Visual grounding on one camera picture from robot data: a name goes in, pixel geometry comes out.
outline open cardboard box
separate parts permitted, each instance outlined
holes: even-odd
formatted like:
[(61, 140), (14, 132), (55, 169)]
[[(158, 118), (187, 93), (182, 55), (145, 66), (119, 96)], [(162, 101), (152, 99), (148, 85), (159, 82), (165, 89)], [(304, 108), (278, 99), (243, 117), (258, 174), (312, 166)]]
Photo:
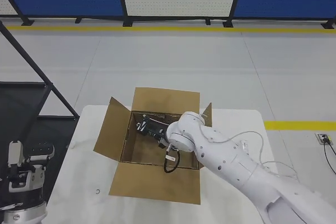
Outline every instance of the open cardboard box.
[[(180, 152), (180, 163), (165, 173), (166, 150), (150, 136), (137, 133), (143, 114), (171, 124), (186, 111), (199, 113), (199, 93), (159, 88), (136, 88), (132, 111), (111, 98), (94, 151), (118, 161), (110, 195), (200, 204), (200, 171), (194, 153)], [(211, 126), (211, 104), (204, 112)], [(175, 162), (167, 163), (172, 169)]]

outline electrical outlet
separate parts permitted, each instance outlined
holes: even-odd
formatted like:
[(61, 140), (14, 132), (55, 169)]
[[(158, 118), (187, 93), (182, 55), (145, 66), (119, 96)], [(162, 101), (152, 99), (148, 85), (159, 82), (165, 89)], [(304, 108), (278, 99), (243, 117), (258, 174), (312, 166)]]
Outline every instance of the electrical outlet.
[(327, 136), (328, 138), (329, 138), (329, 140), (330, 140), (330, 144), (331, 145), (333, 145), (334, 143), (332, 142), (332, 139), (331, 139), (331, 137), (328, 135), (328, 134), (326, 134), (326, 133), (315, 133), (315, 135), (316, 135), (316, 138), (318, 139), (318, 142), (321, 144), (321, 145), (324, 145), (324, 136)]

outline table surface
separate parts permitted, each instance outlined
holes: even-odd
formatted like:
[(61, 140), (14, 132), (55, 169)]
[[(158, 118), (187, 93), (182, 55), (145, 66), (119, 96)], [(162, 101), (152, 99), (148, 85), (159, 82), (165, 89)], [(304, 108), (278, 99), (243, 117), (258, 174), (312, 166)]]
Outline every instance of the table surface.
[[(108, 195), (118, 163), (93, 151), (106, 110), (107, 106), (94, 105), (83, 109), (43, 224), (263, 223), (246, 196), (205, 167), (200, 171), (201, 205)], [(246, 130), (259, 132), (264, 138), (262, 161), (274, 160), (258, 111), (213, 109), (212, 120), (227, 137)], [(257, 161), (260, 137), (247, 133), (234, 139), (240, 140), (248, 141), (250, 156)], [(276, 171), (274, 164), (269, 167)]]

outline yellow stripe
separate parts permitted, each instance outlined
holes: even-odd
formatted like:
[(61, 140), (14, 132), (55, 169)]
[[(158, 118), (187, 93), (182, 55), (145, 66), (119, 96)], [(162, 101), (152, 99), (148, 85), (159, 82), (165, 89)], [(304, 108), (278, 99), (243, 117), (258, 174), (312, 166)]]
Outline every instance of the yellow stripe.
[(264, 122), (266, 130), (336, 130), (336, 122)]
[(224, 28), (224, 27), (170, 27), (170, 26), (8, 26), (9, 30), (37, 30), (37, 31), (137, 31), (137, 32), (276, 32), (276, 33), (321, 33), (336, 34), (336, 30), (320, 29), (288, 29), (288, 28)]

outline floor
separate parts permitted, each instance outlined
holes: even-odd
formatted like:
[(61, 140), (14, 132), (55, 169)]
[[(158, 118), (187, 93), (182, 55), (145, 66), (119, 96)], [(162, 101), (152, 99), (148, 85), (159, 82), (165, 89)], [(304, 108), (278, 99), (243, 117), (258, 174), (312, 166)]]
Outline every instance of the floor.
[[(5, 23), (15, 25), (18, 21)], [(60, 23), (73, 25), (72, 20)], [(37, 24), (52, 23), (42, 20)], [(100, 24), (104, 22), (83, 23)], [(235, 27), (281, 26), (320, 28), (313, 22), (235, 23)], [(111, 96), (130, 105), (134, 88), (141, 86), (198, 91), (201, 107), (212, 102), (214, 108), (256, 109), (264, 120), (336, 121), (336, 34), (12, 33), (78, 113), (89, 104), (107, 105)], [(0, 81), (39, 81), (1, 35)], [(69, 112), (52, 95), (41, 114)], [(268, 136), (275, 160), (293, 166), (301, 183), (319, 191), (336, 207), (336, 177), (314, 133), (268, 131)], [(336, 150), (336, 132), (328, 134)], [(336, 169), (330, 150), (328, 156)], [(284, 166), (278, 165), (278, 169), (281, 174), (293, 174)]]

